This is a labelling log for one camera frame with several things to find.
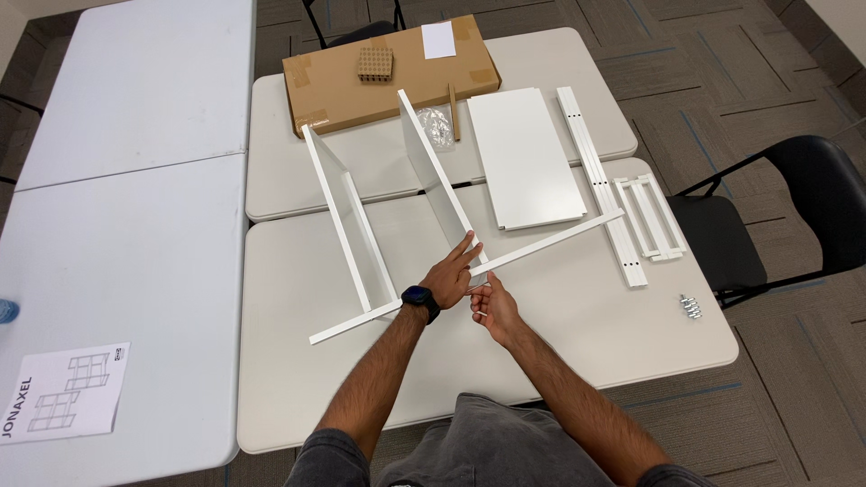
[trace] watch face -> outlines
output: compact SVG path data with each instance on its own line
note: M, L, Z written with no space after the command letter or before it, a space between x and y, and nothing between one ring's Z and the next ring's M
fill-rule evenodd
M421 286L410 286L403 295L414 302L421 302L429 291Z

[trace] packing tape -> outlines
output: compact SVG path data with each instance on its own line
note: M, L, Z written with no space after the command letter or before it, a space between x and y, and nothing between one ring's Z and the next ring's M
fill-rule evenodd
M385 36L371 37L370 45L374 48L387 48L388 41L385 39Z
M297 133L303 133L301 131L301 127L305 125L309 125L310 128L316 128L316 126L327 123L329 121L330 120L327 119L327 111L325 111L325 108L322 108L321 110L316 110L315 112L310 112L309 114L303 114L294 117L294 128Z
M493 69L478 69L477 71L469 71L469 77L472 78L472 82L477 83L486 83L490 80L493 80L496 72Z
M310 60L309 55L297 55L288 58L286 61L286 67L288 68L289 73L292 74L295 88L305 87L310 84L310 77L307 76L307 68L311 65L312 61Z
M469 27L473 26L472 16L462 16L451 19L451 30L454 31L455 41L469 40Z

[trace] plastic bag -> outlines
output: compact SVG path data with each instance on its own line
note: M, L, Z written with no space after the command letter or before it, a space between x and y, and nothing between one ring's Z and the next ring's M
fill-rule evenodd
M451 123L451 106L425 107L416 110L421 128L430 139L433 150L438 153L451 152L454 147L454 126Z

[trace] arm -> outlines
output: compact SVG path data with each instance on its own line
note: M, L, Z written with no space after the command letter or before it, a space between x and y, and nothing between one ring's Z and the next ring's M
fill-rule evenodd
M472 319L514 357L569 436L620 485L635 485L650 468L670 464L655 440L628 414L581 379L517 312L502 282L472 289Z
M481 253L481 244L466 252L474 233L469 232L419 285L430 289L441 309L457 304L469 286L467 268ZM351 437L369 461L382 426L391 414L409 358L427 325L425 307L404 304L397 318L361 357L334 394L316 431L336 428Z

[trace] smartwatch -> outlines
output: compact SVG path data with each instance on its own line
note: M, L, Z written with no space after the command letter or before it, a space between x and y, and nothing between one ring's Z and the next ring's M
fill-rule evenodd
M427 310L430 312L430 318L427 320L428 325L439 316L439 305L436 304L436 300L433 299L433 293L427 288L422 288L421 286L410 286L407 290L403 291L400 299L402 299L406 304L426 306Z

